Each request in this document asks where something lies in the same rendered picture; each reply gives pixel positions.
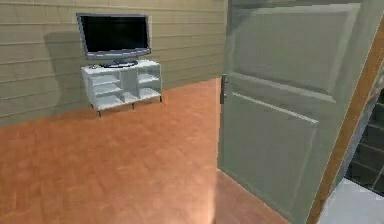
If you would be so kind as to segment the white television stand shelf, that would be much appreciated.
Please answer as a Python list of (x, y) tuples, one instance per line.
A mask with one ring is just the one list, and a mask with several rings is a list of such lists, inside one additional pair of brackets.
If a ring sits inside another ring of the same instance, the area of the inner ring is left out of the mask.
[(89, 104), (101, 116), (104, 110), (162, 97), (161, 65), (151, 60), (138, 60), (132, 66), (81, 68)]

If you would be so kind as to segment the pale green room door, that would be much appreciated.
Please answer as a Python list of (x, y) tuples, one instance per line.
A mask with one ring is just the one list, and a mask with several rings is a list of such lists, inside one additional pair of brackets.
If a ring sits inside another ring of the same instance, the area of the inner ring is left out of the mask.
[(305, 224), (384, 0), (228, 0), (218, 167)]

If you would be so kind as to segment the grey flat television set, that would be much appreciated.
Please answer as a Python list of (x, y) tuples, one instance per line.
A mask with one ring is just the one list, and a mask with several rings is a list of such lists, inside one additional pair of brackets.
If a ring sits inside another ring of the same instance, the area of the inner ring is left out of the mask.
[(134, 63), (151, 53), (147, 14), (77, 13), (84, 55), (112, 60), (107, 67)]

